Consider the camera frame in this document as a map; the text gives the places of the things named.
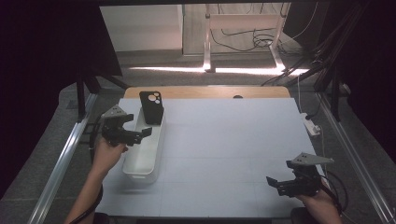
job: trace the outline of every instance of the gray floor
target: gray floor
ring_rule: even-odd
[[[196,41],[192,37],[185,37],[186,42]],[[134,70],[131,67],[200,67],[202,55],[191,47],[191,54],[197,56],[183,56],[178,51],[164,52],[123,52],[119,53],[119,62],[123,77],[120,79],[135,86],[179,86],[179,85],[260,85],[271,76],[257,76],[248,74],[206,74],[183,71],[154,71],[149,69]],[[297,58],[283,56],[285,65],[290,65]],[[214,64],[223,67],[266,67],[273,64],[271,55],[263,51],[260,54],[228,54],[215,55]],[[312,89],[315,76],[301,82],[300,102],[304,112],[314,113],[318,108],[318,98]],[[95,114],[91,122],[103,110],[110,108],[122,97],[123,90],[112,83],[100,79],[104,89],[99,94],[95,104]],[[290,94],[299,102],[297,87],[290,88]],[[25,223],[47,183],[50,173],[59,158],[64,143],[70,134],[78,117],[76,110],[76,87],[72,85],[65,88],[60,94],[59,106],[43,134],[31,158],[26,162],[18,177],[8,189],[4,198],[0,201],[1,223]],[[375,141],[370,133],[356,118],[347,104],[347,98],[340,99],[340,117],[351,141],[359,151],[364,163],[374,177],[376,183],[388,200],[390,206],[396,203],[396,167],[393,161],[384,152],[383,148]],[[322,110],[313,117],[313,121],[322,127],[324,134],[312,138],[313,146],[319,155],[323,151],[327,157],[335,159],[335,165],[329,165],[328,169],[337,173],[345,182],[350,202],[346,214],[356,223],[381,223],[367,197],[361,182],[347,160],[346,154],[338,141],[330,122]],[[90,159],[88,153],[87,134],[84,134],[69,168],[64,176],[52,207],[49,209],[45,223],[59,223],[64,220],[70,206],[76,199],[79,189],[89,171]],[[344,217],[345,223],[353,223]],[[119,218],[119,223],[134,223],[135,220]],[[290,223],[289,220],[274,220],[273,223]]]

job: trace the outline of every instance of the table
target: table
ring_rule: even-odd
[[[292,208],[303,206],[279,197],[265,179],[294,179],[286,160],[302,151],[315,154],[285,88],[130,88],[119,106],[136,115],[138,93],[153,90],[162,93],[166,116],[159,178],[151,185],[133,183],[122,172],[123,155],[104,181],[97,212],[117,217],[274,218],[288,217]],[[124,128],[133,130],[134,122]]]

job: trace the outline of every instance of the person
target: person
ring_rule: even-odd
[[[102,181],[105,179],[108,171],[120,159],[122,152],[128,150],[124,144],[116,147],[111,146],[107,140],[101,137],[95,148],[92,168],[88,177],[79,193],[72,209],[70,210],[64,223],[68,224],[83,214],[92,204],[102,187]],[[342,224],[337,209],[332,202],[332,198],[323,190],[320,190],[315,196],[298,195],[297,199],[301,200],[311,216],[320,224]],[[94,212],[90,213],[79,223],[93,223]]]

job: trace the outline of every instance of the white tray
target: white tray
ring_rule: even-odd
[[[147,128],[152,128],[151,135],[143,138],[140,145],[129,147],[122,166],[122,171],[138,183],[154,183],[158,178],[165,136],[165,112],[161,125],[147,125],[140,108],[135,131],[141,132]]]

